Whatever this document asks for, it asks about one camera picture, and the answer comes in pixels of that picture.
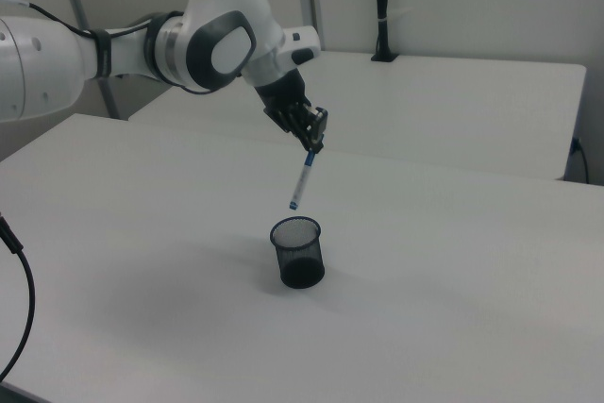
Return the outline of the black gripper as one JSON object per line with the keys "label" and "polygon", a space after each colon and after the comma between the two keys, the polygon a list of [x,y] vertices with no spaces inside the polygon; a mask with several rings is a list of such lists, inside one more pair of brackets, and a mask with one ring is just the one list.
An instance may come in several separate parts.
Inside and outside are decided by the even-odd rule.
{"label": "black gripper", "polygon": [[312,109],[308,130],[310,101],[305,95],[304,79],[297,69],[255,90],[264,105],[264,113],[283,131],[292,133],[306,151],[323,149],[328,112],[322,108]]}

